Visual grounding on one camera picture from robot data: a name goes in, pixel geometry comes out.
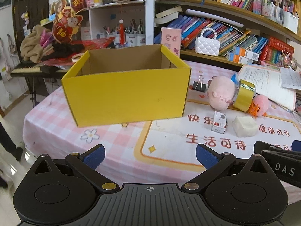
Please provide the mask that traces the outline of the red dictionary book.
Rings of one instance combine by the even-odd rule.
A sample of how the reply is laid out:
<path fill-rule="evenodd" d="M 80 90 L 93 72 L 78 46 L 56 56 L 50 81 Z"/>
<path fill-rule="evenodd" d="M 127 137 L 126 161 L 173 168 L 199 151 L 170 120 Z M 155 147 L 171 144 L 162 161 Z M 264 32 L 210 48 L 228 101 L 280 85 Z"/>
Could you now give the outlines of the red dictionary book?
<path fill-rule="evenodd" d="M 294 47 L 272 36 L 268 39 L 268 46 L 279 51 L 286 51 L 292 55 L 294 53 Z"/>

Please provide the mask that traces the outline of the yellow cardboard box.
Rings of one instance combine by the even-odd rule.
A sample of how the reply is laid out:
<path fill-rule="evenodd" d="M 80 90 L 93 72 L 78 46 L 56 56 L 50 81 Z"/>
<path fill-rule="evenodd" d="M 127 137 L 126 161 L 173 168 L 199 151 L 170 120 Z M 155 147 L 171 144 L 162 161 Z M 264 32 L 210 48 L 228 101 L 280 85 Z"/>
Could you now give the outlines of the yellow cardboard box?
<path fill-rule="evenodd" d="M 191 68 L 164 45 L 87 51 L 62 78 L 78 127 L 181 117 Z"/>

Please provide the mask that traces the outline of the red gold festive decoration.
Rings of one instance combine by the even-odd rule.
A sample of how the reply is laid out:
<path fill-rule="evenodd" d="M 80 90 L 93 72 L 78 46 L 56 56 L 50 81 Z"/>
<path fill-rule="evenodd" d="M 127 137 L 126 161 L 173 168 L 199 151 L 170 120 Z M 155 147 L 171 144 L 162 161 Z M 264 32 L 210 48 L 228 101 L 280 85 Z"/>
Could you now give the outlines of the red gold festive decoration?
<path fill-rule="evenodd" d="M 59 0 L 55 5 L 56 17 L 52 34 L 59 43 L 70 43 L 83 20 L 78 12 L 86 7 L 85 0 Z"/>

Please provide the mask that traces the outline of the open white booklet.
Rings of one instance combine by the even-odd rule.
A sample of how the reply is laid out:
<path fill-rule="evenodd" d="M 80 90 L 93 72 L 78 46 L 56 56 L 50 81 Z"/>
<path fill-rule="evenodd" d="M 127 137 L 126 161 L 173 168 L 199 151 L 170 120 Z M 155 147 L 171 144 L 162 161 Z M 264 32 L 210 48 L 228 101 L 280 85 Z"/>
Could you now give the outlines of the open white booklet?
<path fill-rule="evenodd" d="M 279 70 L 259 65 L 244 65 L 238 72 L 238 79 L 253 83 L 258 94 L 268 97 L 271 101 L 294 111 L 296 92 L 282 87 Z"/>

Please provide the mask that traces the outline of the white foam block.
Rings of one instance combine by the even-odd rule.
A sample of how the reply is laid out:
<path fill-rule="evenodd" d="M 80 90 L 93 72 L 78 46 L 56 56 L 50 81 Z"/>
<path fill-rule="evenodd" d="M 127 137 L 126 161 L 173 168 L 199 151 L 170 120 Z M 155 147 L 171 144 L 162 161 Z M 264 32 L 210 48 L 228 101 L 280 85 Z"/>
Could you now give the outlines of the white foam block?
<path fill-rule="evenodd" d="M 258 125 L 251 116 L 236 116 L 233 129 L 237 137 L 252 137 L 258 132 Z"/>

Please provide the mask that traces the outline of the pink plush pig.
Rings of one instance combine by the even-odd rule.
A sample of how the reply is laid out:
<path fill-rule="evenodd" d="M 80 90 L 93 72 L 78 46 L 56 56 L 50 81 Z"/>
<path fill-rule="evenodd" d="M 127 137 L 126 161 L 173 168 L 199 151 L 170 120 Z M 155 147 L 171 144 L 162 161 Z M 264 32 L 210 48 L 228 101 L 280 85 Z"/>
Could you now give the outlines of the pink plush pig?
<path fill-rule="evenodd" d="M 225 76 L 215 76 L 208 82 L 207 96 L 209 105 L 216 111 L 224 111 L 232 103 L 236 85 Z"/>

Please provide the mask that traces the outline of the white staples box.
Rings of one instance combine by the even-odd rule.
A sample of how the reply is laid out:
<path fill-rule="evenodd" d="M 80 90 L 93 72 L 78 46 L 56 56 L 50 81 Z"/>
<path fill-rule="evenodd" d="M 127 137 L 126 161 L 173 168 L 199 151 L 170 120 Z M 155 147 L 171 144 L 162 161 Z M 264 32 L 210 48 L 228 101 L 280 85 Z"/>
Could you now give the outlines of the white staples box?
<path fill-rule="evenodd" d="M 227 126 L 227 116 L 224 113 L 215 111 L 211 130 L 219 134 L 224 134 Z"/>

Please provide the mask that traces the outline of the black keyboard piano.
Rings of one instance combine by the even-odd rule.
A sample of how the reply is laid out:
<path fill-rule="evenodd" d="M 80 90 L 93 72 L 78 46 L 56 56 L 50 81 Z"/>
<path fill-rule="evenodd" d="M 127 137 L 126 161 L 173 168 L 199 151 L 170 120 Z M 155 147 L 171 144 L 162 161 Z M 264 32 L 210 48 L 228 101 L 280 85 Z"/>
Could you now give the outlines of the black keyboard piano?
<path fill-rule="evenodd" d="M 39 66 L 31 61 L 21 62 L 11 70 L 12 77 L 43 77 L 43 78 L 62 78 L 67 73 L 66 70 L 56 66 Z"/>

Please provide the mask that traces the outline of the pink cartoon box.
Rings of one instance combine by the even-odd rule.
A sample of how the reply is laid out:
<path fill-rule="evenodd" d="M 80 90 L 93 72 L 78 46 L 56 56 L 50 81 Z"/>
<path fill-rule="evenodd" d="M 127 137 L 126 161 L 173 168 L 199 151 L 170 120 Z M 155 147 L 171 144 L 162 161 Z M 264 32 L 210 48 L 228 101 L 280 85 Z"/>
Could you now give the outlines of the pink cartoon box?
<path fill-rule="evenodd" d="M 180 56 L 182 30 L 177 28 L 163 27 L 161 29 L 161 44 L 166 46 L 176 56 Z"/>

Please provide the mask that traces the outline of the white quilted mini handbag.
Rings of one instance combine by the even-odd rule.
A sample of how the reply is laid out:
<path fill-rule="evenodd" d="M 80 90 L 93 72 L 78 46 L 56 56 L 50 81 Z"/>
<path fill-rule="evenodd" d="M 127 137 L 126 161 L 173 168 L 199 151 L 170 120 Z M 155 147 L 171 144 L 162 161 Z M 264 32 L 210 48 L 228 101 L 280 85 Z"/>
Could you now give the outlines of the white quilted mini handbag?
<path fill-rule="evenodd" d="M 204 37 L 204 33 L 210 31 L 214 34 L 213 39 Z M 197 54 L 218 56 L 219 55 L 220 42 L 217 40 L 217 33 L 210 27 L 202 29 L 200 36 L 195 39 L 194 51 Z"/>

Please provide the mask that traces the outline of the gold tape roll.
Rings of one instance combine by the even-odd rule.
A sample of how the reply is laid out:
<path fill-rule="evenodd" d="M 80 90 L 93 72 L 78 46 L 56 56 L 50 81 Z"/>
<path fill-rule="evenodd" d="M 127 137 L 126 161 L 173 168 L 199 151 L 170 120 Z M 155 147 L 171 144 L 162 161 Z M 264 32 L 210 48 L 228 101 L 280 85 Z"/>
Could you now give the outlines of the gold tape roll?
<path fill-rule="evenodd" d="M 247 112 L 255 95 L 255 85 L 245 80 L 240 80 L 233 100 L 234 108 Z"/>

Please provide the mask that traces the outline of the black binder clip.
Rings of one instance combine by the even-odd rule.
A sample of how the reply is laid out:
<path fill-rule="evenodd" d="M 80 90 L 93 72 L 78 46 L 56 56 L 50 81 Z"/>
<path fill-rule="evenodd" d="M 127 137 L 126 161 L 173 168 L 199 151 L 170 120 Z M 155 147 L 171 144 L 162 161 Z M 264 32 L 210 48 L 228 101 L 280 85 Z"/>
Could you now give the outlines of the black binder clip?
<path fill-rule="evenodd" d="M 195 91 L 200 91 L 200 92 L 205 93 L 207 85 L 203 81 L 204 81 L 204 76 L 199 75 L 198 81 L 193 82 L 192 89 L 195 90 Z"/>

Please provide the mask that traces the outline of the orange white medicine box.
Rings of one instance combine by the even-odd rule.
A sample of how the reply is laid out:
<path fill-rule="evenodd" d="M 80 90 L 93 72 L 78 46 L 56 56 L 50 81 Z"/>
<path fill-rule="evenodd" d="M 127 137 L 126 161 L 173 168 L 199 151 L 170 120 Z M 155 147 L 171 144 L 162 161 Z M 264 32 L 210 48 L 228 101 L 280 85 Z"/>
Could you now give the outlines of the orange white medicine box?
<path fill-rule="evenodd" d="M 247 59 L 251 59 L 253 61 L 259 60 L 259 54 L 252 52 L 250 50 L 246 50 L 241 47 L 233 46 L 233 53 L 235 55 L 239 55 L 239 56 L 245 57 Z"/>

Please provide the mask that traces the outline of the wooden bookshelf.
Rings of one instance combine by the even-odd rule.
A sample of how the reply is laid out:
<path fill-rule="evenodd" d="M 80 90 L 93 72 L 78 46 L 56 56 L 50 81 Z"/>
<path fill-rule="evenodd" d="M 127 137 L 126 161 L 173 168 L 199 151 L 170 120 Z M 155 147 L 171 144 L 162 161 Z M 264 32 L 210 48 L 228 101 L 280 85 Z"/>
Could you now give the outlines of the wooden bookshelf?
<path fill-rule="evenodd" d="M 173 5 L 181 7 L 179 19 L 189 19 L 183 28 L 182 59 L 217 66 L 234 66 L 226 58 L 235 45 L 251 41 L 262 57 L 272 63 L 280 52 L 268 46 L 270 36 L 294 47 L 293 57 L 300 59 L 300 0 L 155 0 L 156 11 Z M 219 55 L 203 56 L 194 51 L 195 39 L 204 27 L 212 27 L 220 42 Z"/>

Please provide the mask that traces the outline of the beige cloth pile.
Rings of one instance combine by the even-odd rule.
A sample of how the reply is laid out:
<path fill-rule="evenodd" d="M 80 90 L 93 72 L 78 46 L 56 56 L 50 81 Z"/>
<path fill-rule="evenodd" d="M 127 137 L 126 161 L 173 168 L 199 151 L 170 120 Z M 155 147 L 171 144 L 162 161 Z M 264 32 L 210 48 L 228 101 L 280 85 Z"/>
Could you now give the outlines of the beige cloth pile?
<path fill-rule="evenodd" d="M 20 46 L 20 56 L 24 61 L 39 63 L 42 57 L 49 55 L 53 50 L 53 42 L 46 41 L 52 36 L 52 31 L 41 25 L 36 25 L 33 32 L 24 38 Z"/>

